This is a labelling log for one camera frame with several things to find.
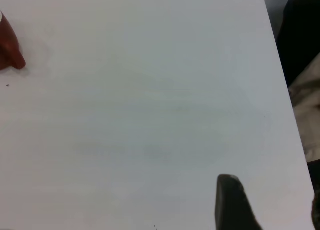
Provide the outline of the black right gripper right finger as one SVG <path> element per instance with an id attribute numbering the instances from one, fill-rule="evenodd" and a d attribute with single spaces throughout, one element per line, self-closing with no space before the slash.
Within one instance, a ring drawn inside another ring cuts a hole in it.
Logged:
<path id="1" fill-rule="evenodd" d="M 318 198 L 312 201 L 311 218 L 315 230 L 320 230 L 320 200 Z"/>

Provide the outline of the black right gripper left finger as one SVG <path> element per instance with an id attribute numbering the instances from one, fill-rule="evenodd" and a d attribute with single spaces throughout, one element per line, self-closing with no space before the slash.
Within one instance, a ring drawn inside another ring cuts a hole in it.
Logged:
<path id="1" fill-rule="evenodd" d="M 262 229 L 235 175 L 220 174 L 217 178 L 215 224 L 219 230 Z"/>

